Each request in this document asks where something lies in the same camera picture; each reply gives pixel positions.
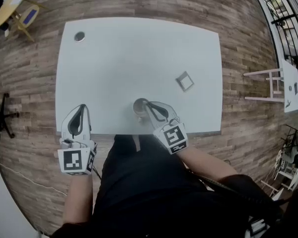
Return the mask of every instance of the black shirt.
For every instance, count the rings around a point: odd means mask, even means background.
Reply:
[[[268,197],[250,177],[221,181]],[[108,171],[89,223],[64,224],[52,237],[244,237],[249,213],[223,193],[208,191],[176,155],[140,151]]]

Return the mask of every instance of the black metal railing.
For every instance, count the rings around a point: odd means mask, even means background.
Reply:
[[[284,58],[298,69],[298,3],[296,0],[264,0],[276,26]]]

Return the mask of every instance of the black cable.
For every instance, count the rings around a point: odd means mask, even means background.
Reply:
[[[96,173],[96,175],[98,176],[98,178],[101,180],[101,177],[100,177],[100,175],[99,175],[97,169],[96,169],[94,166],[93,166],[93,171]]]

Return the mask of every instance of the table top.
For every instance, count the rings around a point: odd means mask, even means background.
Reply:
[[[298,70],[284,59],[282,59],[282,69],[285,95],[284,111],[286,113],[298,110]]]
[[[11,1],[12,0],[5,0],[0,8],[0,26],[11,17],[23,0],[20,0],[18,4],[10,4]]]
[[[83,31],[85,39],[75,42]],[[187,71],[194,85],[176,78]],[[151,134],[138,122],[138,98],[171,105],[187,133],[219,131],[222,61],[217,33],[145,18],[95,18],[67,22],[56,79],[56,124],[76,106],[89,109],[91,133]]]

